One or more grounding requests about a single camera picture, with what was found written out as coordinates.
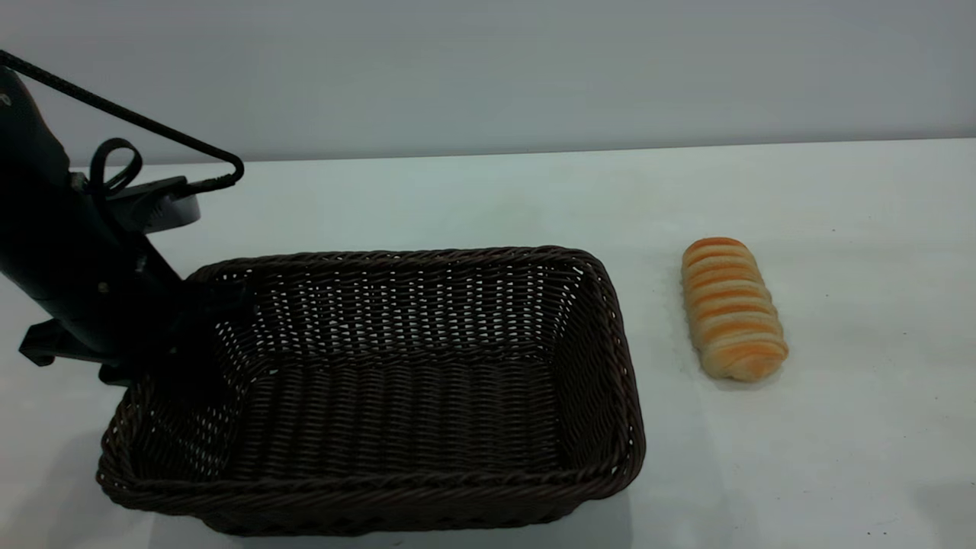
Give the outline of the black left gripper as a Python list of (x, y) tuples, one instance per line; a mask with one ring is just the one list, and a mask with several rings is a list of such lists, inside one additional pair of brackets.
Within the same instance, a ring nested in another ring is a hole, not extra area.
[(132, 386), (167, 368), (172, 353), (180, 397), (226, 392), (214, 340), (237, 296), (181, 294), (181, 278), (136, 218), (144, 198), (156, 206), (183, 187), (181, 177), (164, 178), (101, 203), (70, 185), (2, 176), (2, 274), (49, 315), (25, 334), (24, 357), (98, 362), (104, 385)]

